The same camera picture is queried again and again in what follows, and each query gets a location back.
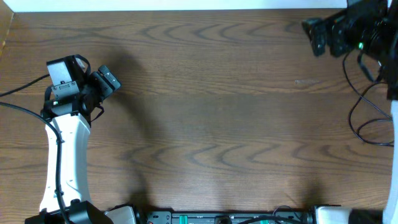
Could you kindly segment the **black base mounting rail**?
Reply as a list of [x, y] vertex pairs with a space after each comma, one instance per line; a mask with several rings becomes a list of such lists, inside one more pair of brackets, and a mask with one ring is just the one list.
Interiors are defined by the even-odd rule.
[[217, 224], [217, 223], [382, 223], [382, 212], [344, 207], [315, 207], [308, 211], [278, 208], [266, 213], [194, 213], [155, 211], [137, 219], [143, 224]]

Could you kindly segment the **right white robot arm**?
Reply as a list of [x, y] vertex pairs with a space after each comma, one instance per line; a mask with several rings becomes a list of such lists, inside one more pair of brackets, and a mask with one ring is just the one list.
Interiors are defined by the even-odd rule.
[[[371, 86], [384, 84], [391, 113], [383, 122], [391, 122], [397, 131], [397, 1], [348, 1], [346, 9], [327, 18], [309, 18], [302, 28], [315, 56], [328, 47], [332, 56], [348, 57], [358, 50], [357, 63]], [[382, 213], [354, 208], [321, 205], [312, 213], [314, 223], [397, 223], [397, 140], [385, 142], [393, 148], [391, 186]]]

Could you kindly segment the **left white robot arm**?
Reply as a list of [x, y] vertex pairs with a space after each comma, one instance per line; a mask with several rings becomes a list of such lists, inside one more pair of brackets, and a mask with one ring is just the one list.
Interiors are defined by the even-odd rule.
[[49, 142], [45, 193], [39, 214], [26, 223], [136, 223], [134, 209], [119, 205], [102, 212], [91, 201], [87, 145], [91, 112], [121, 87], [105, 65], [81, 82], [71, 72], [49, 66], [53, 85], [45, 92], [43, 118]]

